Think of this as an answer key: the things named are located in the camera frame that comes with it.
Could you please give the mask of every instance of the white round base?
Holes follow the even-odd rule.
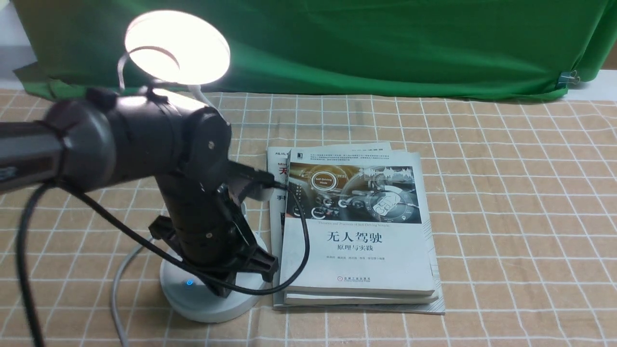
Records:
[[[259,236],[258,244],[266,249]],[[176,252],[169,250],[169,255],[180,259]],[[163,293],[172,308],[186,319],[203,323],[222,323],[237,318],[248,312],[257,302],[259,296],[252,296],[232,291],[227,298],[219,298],[195,276],[163,261],[160,265],[160,284]],[[250,289],[264,289],[265,282],[259,274],[238,273],[238,286]]]

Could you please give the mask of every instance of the white cable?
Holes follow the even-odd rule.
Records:
[[[208,100],[208,98],[206,98],[205,95],[201,92],[201,86],[189,86],[189,91],[197,100],[203,102],[210,107],[214,107],[214,104],[212,104],[210,100]]]
[[[152,240],[153,238],[150,237],[148,239],[148,242],[152,242]],[[137,254],[141,252],[142,249],[144,249],[144,246],[137,245],[135,248],[133,248],[133,250],[129,254],[126,255],[126,257],[120,264],[118,271],[115,274],[114,282],[112,284],[112,299],[111,299],[112,318],[114,320],[114,325],[115,325],[116,331],[118,332],[118,337],[120,339],[120,345],[122,347],[128,347],[128,338],[126,337],[126,331],[124,331],[124,327],[122,326],[122,321],[120,320],[120,314],[118,313],[118,302],[117,302],[118,285],[120,284],[120,278],[122,277],[124,270],[126,269],[128,264],[130,264],[131,261],[137,256]]]

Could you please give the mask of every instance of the stack of books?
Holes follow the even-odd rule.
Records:
[[[270,147],[267,169],[287,183],[270,200],[273,285],[308,263],[275,309],[296,306],[444,314],[420,155],[390,143]],[[299,200],[296,204],[294,194]]]

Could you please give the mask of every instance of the bright light bulb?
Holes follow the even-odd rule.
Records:
[[[157,10],[135,18],[125,36],[127,52],[153,46],[163,52],[143,49],[130,53],[131,60],[149,75],[182,85],[205,85],[227,73],[230,48],[211,24],[191,14]]]

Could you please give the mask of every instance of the publisher logo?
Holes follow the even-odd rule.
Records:
[[[339,282],[370,282],[370,277],[338,277]]]

